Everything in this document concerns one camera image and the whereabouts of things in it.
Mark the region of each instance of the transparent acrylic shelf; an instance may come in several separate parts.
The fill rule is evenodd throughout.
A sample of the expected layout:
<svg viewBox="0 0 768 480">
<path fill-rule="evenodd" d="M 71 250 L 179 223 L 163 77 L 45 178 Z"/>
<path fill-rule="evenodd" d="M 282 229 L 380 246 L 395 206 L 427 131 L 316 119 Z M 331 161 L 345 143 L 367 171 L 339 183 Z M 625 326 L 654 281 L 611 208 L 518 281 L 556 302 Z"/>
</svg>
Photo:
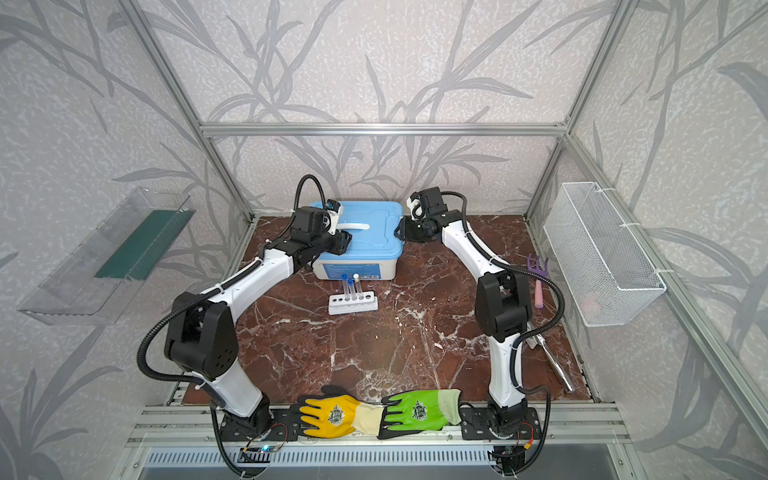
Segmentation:
<svg viewBox="0 0 768 480">
<path fill-rule="evenodd" d="M 137 188 L 19 307 L 49 325 L 111 325 L 187 225 L 189 195 Z"/>
</svg>

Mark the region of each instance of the wall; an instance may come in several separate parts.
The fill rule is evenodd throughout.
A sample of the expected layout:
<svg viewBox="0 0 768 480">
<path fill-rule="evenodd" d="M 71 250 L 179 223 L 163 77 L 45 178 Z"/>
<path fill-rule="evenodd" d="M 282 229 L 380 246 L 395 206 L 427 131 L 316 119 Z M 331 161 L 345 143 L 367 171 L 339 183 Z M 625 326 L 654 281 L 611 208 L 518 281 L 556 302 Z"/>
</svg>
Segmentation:
<svg viewBox="0 0 768 480">
<path fill-rule="evenodd" d="M 576 134 L 768 392 L 768 3 L 660 5 L 634 12 Z M 768 478 L 766 453 L 663 300 L 622 327 L 586 330 L 572 313 L 651 478 Z"/>
<path fill-rule="evenodd" d="M 0 6 L 0 476 L 106 478 L 169 385 L 136 348 L 181 291 L 217 281 L 245 223 L 112 2 Z M 46 326 L 22 300 L 136 187 L 197 212 L 111 326 Z M 161 349 L 150 363 L 171 369 Z"/>
<path fill-rule="evenodd" d="M 523 214 L 554 147 L 552 137 L 218 140 L 224 163 L 251 207 L 261 212 L 290 212 L 294 185 L 311 172 L 328 198 L 402 202 L 414 191 L 441 187 L 466 195 L 471 214 Z M 315 200 L 316 188 L 307 186 L 302 204 Z"/>
<path fill-rule="evenodd" d="M 207 122 L 561 122 L 614 0 L 141 0 Z M 550 138 L 243 137 L 219 148 L 254 210 L 314 173 L 336 198 L 461 190 L 520 214 Z M 493 192 L 505 190 L 499 204 Z"/>
</svg>

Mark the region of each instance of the glove cuff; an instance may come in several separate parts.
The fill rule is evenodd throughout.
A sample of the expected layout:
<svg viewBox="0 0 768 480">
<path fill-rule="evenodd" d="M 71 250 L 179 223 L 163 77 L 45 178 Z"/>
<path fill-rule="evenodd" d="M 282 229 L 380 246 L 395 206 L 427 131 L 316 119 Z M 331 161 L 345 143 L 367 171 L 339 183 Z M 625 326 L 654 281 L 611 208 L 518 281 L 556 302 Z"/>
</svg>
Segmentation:
<svg viewBox="0 0 768 480">
<path fill-rule="evenodd" d="M 366 435 L 377 436 L 382 423 L 384 407 L 361 402 L 355 410 L 352 426 Z"/>
<path fill-rule="evenodd" d="M 440 412 L 451 425 L 458 425 L 462 417 L 458 414 L 458 396 L 462 391 L 459 389 L 438 390 L 437 404 Z"/>
</svg>

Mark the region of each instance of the robotic arm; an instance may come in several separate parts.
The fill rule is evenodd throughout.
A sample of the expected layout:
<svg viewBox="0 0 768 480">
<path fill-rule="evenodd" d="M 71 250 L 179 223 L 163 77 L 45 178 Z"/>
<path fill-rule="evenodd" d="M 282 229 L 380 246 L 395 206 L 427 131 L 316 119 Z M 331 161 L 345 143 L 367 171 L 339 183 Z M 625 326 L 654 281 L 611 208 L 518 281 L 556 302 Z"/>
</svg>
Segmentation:
<svg viewBox="0 0 768 480">
<path fill-rule="evenodd" d="M 247 437 L 264 437 L 273 425 L 269 399 L 247 377 L 237 360 L 237 335 L 234 323 L 245 309 L 278 282 L 310 265 L 321 253 L 341 255 L 346 252 L 352 235 L 338 230 L 343 207 L 334 200 L 323 208 L 298 208 L 305 176 L 296 191 L 294 215 L 278 239 L 267 243 L 259 258 L 221 284 L 201 294 L 182 293 L 173 309 L 145 337 L 137 354 L 139 369 L 153 379 L 192 382 L 208 392 L 227 413 L 228 422 Z M 463 201 L 462 211 L 448 210 L 443 195 L 454 195 Z M 455 192 L 441 192 L 437 187 L 414 193 L 407 201 L 409 215 L 401 220 L 395 234 L 405 241 L 439 240 L 464 263 L 477 279 L 475 317 L 488 337 L 491 357 L 491 382 L 488 387 L 488 424 L 500 439 L 509 438 L 520 426 L 528 411 L 527 394 L 545 389 L 524 389 L 521 379 L 521 343 L 553 327 L 562 317 L 564 300 L 560 290 L 549 279 L 527 273 L 490 253 L 476 236 L 466 219 L 466 198 Z M 558 313 L 545 326 L 526 331 L 533 317 L 528 276 L 552 286 L 558 297 Z M 152 339 L 168 325 L 165 356 L 189 376 L 155 372 L 146 363 L 146 352 Z M 548 423 L 547 415 L 542 431 Z M 534 453 L 543 445 L 543 437 Z"/>
<path fill-rule="evenodd" d="M 462 198 L 463 211 L 449 211 L 442 199 L 443 195 Z M 528 277 L 507 270 L 511 266 L 498 256 L 488 253 L 491 252 L 488 246 L 474 237 L 466 221 L 466 199 L 463 195 L 441 192 L 433 187 L 415 192 L 406 204 L 410 217 L 402 218 L 396 235 L 406 241 L 440 240 L 478 281 L 475 319 L 488 337 L 491 357 L 488 420 L 495 435 L 507 438 L 519 427 L 528 410 L 528 401 L 521 391 L 522 384 L 515 381 L 522 378 L 522 349 L 518 348 L 518 339 L 525 333 L 528 321 L 533 317 Z M 507 268 L 494 264 L 494 260 Z"/>
</svg>

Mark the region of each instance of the blue box lid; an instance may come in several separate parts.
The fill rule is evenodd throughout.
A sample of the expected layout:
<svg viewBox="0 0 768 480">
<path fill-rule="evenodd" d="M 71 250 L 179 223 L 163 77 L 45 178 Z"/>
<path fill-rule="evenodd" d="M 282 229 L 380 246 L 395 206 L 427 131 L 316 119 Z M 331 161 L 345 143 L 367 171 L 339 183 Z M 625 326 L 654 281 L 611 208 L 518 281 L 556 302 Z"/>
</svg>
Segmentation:
<svg viewBox="0 0 768 480">
<path fill-rule="evenodd" d="M 367 223 L 368 230 L 345 229 L 352 241 L 343 255 L 322 253 L 320 260 L 394 260 L 402 254 L 402 241 L 395 238 L 395 228 L 402 217 L 402 205 L 384 201 L 343 201 L 339 223 Z M 313 207 L 321 207 L 314 202 Z"/>
</svg>

